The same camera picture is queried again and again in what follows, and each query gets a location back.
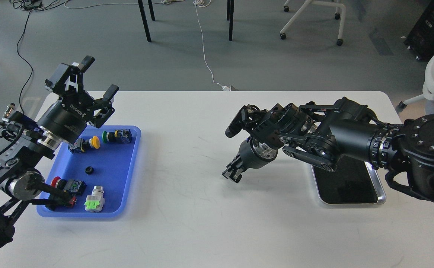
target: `robotic arm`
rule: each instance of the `robotic arm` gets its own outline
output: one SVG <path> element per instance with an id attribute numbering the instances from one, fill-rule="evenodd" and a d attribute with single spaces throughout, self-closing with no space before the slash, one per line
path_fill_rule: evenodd
<path id="1" fill-rule="evenodd" d="M 11 199 L 0 207 L 0 248 L 12 241 L 13 224 L 29 204 L 69 205 L 75 202 L 66 191 L 45 184 L 40 172 L 34 167 L 45 156 L 53 159 L 61 142 L 74 143 L 86 128 L 86 123 L 101 127 L 114 113 L 113 96 L 118 87 L 111 85 L 101 99 L 93 99 L 83 89 L 83 73 L 95 59 L 86 56 L 81 63 L 71 66 L 61 63 L 45 88 L 56 93 L 58 100 L 45 112 L 38 122 L 21 112 L 13 112 L 10 105 L 0 126 L 4 137 L 11 143 L 0 152 L 0 189 Z M 54 200 L 34 199 L 42 191 L 50 193 Z M 13 212 L 5 216 L 14 205 Z"/>
<path id="2" fill-rule="evenodd" d="M 367 105 L 343 97 L 334 105 L 277 104 L 270 110 L 246 105 L 230 123 L 226 136 L 231 138 L 242 129 L 250 137 L 222 173 L 236 183 L 248 168 L 273 161 L 282 148 L 288 156 L 327 171 L 336 170 L 341 156 L 366 161 L 374 169 L 389 170 L 389 187 L 434 202 L 434 114 L 387 124 Z M 407 173 L 408 185 L 394 181 L 402 172 Z"/>

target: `black table leg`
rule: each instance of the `black table leg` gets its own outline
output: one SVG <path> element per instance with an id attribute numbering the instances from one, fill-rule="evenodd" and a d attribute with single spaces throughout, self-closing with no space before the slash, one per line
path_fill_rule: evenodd
<path id="1" fill-rule="evenodd" d="M 229 41 L 232 41 L 232 32 L 234 30 L 234 0 L 230 1 L 230 24 L 229 24 Z"/>
<path id="2" fill-rule="evenodd" d="M 146 14 L 144 13 L 143 0 L 137 0 L 139 5 L 139 11 L 141 12 L 141 19 L 143 19 L 144 32 L 146 32 L 146 39 L 148 42 L 151 41 L 151 35 L 149 34 L 149 28 L 147 27 Z"/>
<path id="3" fill-rule="evenodd" d="M 227 0 L 227 20 L 230 20 L 230 0 Z"/>
<path id="4" fill-rule="evenodd" d="M 156 18 L 154 17 L 153 3 L 151 2 L 151 0 L 147 0 L 147 4 L 149 5 L 149 12 L 151 12 L 151 20 L 155 22 Z"/>

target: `power adapter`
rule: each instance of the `power adapter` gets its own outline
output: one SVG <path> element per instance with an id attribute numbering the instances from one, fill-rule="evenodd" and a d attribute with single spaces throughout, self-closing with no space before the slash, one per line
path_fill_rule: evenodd
<path id="1" fill-rule="evenodd" d="M 43 3 L 40 0 L 31 0 L 29 5 L 23 7 L 24 10 L 36 10 L 43 7 Z"/>

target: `blue tray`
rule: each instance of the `blue tray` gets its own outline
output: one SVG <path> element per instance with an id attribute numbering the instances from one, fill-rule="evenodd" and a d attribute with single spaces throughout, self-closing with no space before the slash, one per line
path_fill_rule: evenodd
<path id="1" fill-rule="evenodd" d="M 130 129 L 132 141 L 130 144 L 103 143 L 103 131 L 114 132 L 116 129 Z M 126 205 L 129 184 L 133 175 L 134 163 L 141 138 L 141 130 L 130 125 L 105 125 L 100 129 L 88 126 L 80 138 L 90 139 L 93 136 L 100 138 L 99 149 L 88 149 L 82 154 L 72 154 L 67 144 L 63 144 L 55 157 L 50 174 L 46 180 L 50 184 L 56 176 L 62 179 L 81 180 L 86 183 L 83 195 L 76 196 L 76 205 L 72 208 L 57 207 L 51 211 L 44 205 L 37 206 L 37 212 L 42 217 L 73 217 L 73 218 L 112 218 L 119 215 Z M 87 166 L 95 171 L 88 175 L 84 172 Z M 105 205 L 101 212 L 88 212 L 84 209 L 87 195 L 95 185 L 104 187 Z M 42 192 L 40 198 L 48 198 L 49 194 Z"/>

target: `chair leg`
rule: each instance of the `chair leg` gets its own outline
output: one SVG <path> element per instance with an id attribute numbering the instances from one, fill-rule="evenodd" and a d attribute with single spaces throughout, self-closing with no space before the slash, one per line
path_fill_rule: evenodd
<path id="1" fill-rule="evenodd" d="M 300 9 L 291 17 L 287 24 L 281 29 L 280 35 L 285 34 L 285 31 L 293 24 L 293 22 L 299 17 L 300 14 L 313 2 L 313 0 L 305 0 L 305 3 L 300 7 Z"/>
<path id="2" fill-rule="evenodd" d="M 147 0 L 147 5 L 149 5 L 149 12 L 151 13 L 151 20 L 153 22 L 156 21 L 156 18 L 154 17 L 154 9 L 153 9 L 153 3 L 151 0 Z"/>
<path id="3" fill-rule="evenodd" d="M 404 109 L 404 108 L 406 108 L 407 105 L 410 105 L 410 104 L 412 104 L 414 102 L 421 101 L 423 99 L 424 99 L 424 94 L 412 97 L 412 98 L 407 99 L 407 100 L 402 100 L 401 102 L 399 102 L 398 108 Z"/>
<path id="4" fill-rule="evenodd" d="M 338 39 L 343 40 L 344 22 L 346 20 L 346 7 L 343 4 L 340 5 L 341 6 L 339 6 L 338 8 L 341 9 L 341 21 L 339 22 Z"/>
<path id="5" fill-rule="evenodd" d="M 139 11 L 141 12 L 141 19 L 143 20 L 144 32 L 146 33 L 146 39 L 148 42 L 151 41 L 151 35 L 149 34 L 149 28 L 147 27 L 146 13 L 144 13 L 143 0 L 137 0 L 139 5 Z"/>
<path id="6" fill-rule="evenodd" d="M 335 19 L 339 20 L 341 17 L 341 13 L 340 13 L 340 7 L 336 7 L 336 11 L 335 11 Z"/>
<path id="7" fill-rule="evenodd" d="M 288 12 L 290 11 L 290 7 L 288 6 L 288 4 L 290 4 L 291 0 L 287 0 L 284 4 L 283 4 L 283 11 L 284 12 Z"/>

